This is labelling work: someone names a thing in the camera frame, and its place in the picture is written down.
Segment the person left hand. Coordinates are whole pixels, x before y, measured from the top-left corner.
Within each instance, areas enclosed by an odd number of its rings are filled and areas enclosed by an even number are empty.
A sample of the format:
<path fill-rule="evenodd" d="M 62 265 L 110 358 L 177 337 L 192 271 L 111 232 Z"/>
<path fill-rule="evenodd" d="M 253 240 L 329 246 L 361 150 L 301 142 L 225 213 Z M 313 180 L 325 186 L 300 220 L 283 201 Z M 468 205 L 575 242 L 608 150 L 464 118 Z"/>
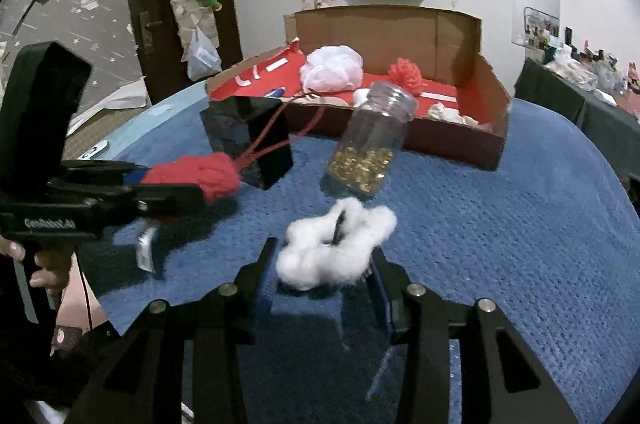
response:
<path fill-rule="evenodd" d="M 21 244 L 2 237 L 1 254 L 22 262 L 26 251 Z M 57 251 L 38 251 L 34 256 L 36 271 L 28 277 L 29 285 L 34 288 L 44 288 L 51 296 L 61 294 L 70 280 L 73 254 L 74 249 L 71 246 Z"/>

